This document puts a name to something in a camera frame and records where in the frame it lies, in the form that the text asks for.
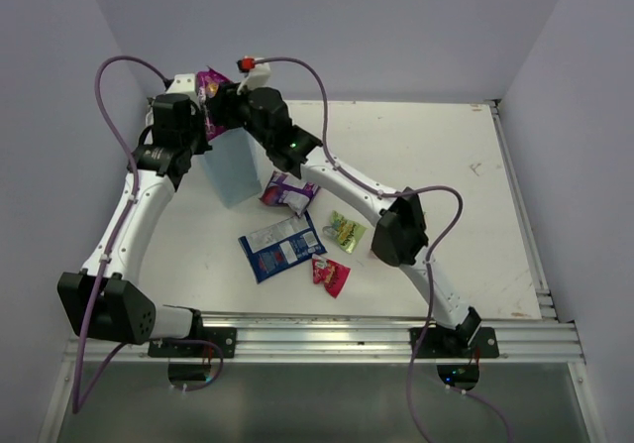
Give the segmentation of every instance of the snack bag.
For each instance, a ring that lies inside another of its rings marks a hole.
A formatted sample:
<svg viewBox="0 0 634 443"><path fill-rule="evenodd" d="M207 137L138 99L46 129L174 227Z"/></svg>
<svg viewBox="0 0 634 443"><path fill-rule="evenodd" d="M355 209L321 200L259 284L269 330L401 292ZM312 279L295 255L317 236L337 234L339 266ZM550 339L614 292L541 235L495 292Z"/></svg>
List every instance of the snack bag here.
<svg viewBox="0 0 634 443"><path fill-rule="evenodd" d="M318 190L314 183L274 170L260 200L266 205L288 205L301 217Z"/></svg>
<svg viewBox="0 0 634 443"><path fill-rule="evenodd" d="M333 211L330 216L330 226L324 227L322 231L335 240L343 251L352 253L366 232L366 227Z"/></svg>
<svg viewBox="0 0 634 443"><path fill-rule="evenodd" d="M313 282L315 284L323 282L326 291L331 296L339 295L349 274L350 268L319 255L313 255Z"/></svg>
<svg viewBox="0 0 634 443"><path fill-rule="evenodd" d="M326 253L308 213L290 217L238 239L257 282Z"/></svg>
<svg viewBox="0 0 634 443"><path fill-rule="evenodd" d="M207 142L220 136L227 131L224 126L216 126L209 119L209 111L205 100L212 98L216 91L218 91L218 85L229 81L229 78L224 74L219 73L215 69L208 67L207 71L199 71L196 73L196 88L198 89L198 102L200 103L200 109L205 116L205 128L207 132Z"/></svg>

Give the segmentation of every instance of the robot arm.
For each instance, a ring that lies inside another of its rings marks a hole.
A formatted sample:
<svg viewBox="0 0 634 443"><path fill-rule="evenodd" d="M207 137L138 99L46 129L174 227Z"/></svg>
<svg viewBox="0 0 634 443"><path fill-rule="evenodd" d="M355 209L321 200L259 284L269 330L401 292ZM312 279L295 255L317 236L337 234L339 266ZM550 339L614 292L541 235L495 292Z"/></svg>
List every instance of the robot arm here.
<svg viewBox="0 0 634 443"><path fill-rule="evenodd" d="M206 104L214 123L245 128L277 168L324 187L356 208L375 228L373 252L386 264L401 268L429 302L425 261L428 239L418 196L387 198L368 194L344 177L326 158L321 141L292 124L279 92L264 87L268 72L266 64L257 65L242 83L221 85ZM193 106L196 103L195 76L178 75L167 93L158 96L153 104L153 143L139 145L134 151L140 189L112 249L88 337L130 344L161 338L201 338L199 311L155 306L134 285L159 217L188 172L191 156L209 149L202 115ZM363 182L376 183L337 161ZM387 186L377 187L385 193L395 191ZM128 173L115 215L97 249L79 273L64 273L57 284L77 335L104 259L104 244L120 210L130 200L131 190L132 174ZM434 284L434 318L438 326L451 333L461 348L468 348L479 328L479 316L444 278L437 264Z"/></svg>

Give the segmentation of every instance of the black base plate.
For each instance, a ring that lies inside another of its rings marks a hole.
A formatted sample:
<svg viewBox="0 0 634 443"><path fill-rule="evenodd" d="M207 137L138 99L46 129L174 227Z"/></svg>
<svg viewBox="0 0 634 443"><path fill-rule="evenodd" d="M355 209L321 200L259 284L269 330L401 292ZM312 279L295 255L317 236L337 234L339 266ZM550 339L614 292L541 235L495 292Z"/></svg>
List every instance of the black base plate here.
<svg viewBox="0 0 634 443"><path fill-rule="evenodd" d="M422 327L414 327L409 330L409 343L412 351L416 345ZM430 327L427 330L423 344L418 350L417 359L455 359L470 358L473 356L476 348L479 349L479 357L481 359L496 359L499 357L499 348L497 347L497 338L495 330L492 327L480 327L475 334L472 344L468 349L455 351L447 346L447 330L440 327Z"/></svg>
<svg viewBox="0 0 634 443"><path fill-rule="evenodd" d="M167 378L176 385L183 382L205 382L211 366L208 364L176 364L170 362L167 366Z"/></svg>
<svg viewBox="0 0 634 443"><path fill-rule="evenodd" d="M236 338L238 331L235 327L205 327L200 340L210 341L222 350L225 359L232 359L236 352ZM157 358L202 358L203 346L175 345L162 341L150 343L148 356Z"/></svg>

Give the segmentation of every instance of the chip bag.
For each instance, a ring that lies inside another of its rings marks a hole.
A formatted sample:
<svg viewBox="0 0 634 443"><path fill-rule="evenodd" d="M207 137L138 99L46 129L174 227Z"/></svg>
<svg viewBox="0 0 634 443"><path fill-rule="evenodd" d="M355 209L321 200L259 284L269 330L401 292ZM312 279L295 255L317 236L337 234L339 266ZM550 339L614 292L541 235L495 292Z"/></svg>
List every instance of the chip bag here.
<svg viewBox="0 0 634 443"><path fill-rule="evenodd" d="M205 116L205 132L207 135L207 142L227 131L227 128L225 128L224 126L215 125L211 121L211 117L206 105L207 99L212 98L216 94L216 91L218 91L218 86L220 85L220 83L225 83L227 81L229 81L229 78L227 76L219 73L211 67L208 67L207 71L199 71L196 74L198 101Z"/></svg>
<svg viewBox="0 0 634 443"><path fill-rule="evenodd" d="M318 191L314 183L274 170L260 200L266 205L288 205L301 217Z"/></svg>
<svg viewBox="0 0 634 443"><path fill-rule="evenodd" d="M350 268L328 260L327 258L313 255L313 282L323 282L328 294L337 297L344 288L346 279L350 274Z"/></svg>
<svg viewBox="0 0 634 443"><path fill-rule="evenodd" d="M341 213L333 211L330 216L330 226L324 227L322 231L327 237L336 241L343 251L352 253L366 229L361 223L350 220Z"/></svg>

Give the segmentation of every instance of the purple snack bag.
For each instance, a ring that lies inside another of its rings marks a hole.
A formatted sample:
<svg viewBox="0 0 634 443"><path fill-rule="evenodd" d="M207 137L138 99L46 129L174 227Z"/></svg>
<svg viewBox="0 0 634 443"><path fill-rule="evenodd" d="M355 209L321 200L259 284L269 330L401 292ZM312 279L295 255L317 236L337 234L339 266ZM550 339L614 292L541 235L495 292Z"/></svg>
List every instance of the purple snack bag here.
<svg viewBox="0 0 634 443"><path fill-rule="evenodd" d="M301 217L318 190L319 185L274 170L260 200L266 205L288 205Z"/></svg>
<svg viewBox="0 0 634 443"><path fill-rule="evenodd" d="M196 74L196 87L198 88L198 102L200 103L200 108L205 115L205 127L207 130L207 142L211 141L217 136L220 136L222 133L227 131L224 126L216 126L211 122L209 118L209 111L207 110L207 106L205 105L205 100L207 98L212 98L216 91L218 91L218 85L220 83L224 83L225 81L229 81L224 74L219 73L215 69L212 69L208 66L207 71L199 71Z"/></svg>

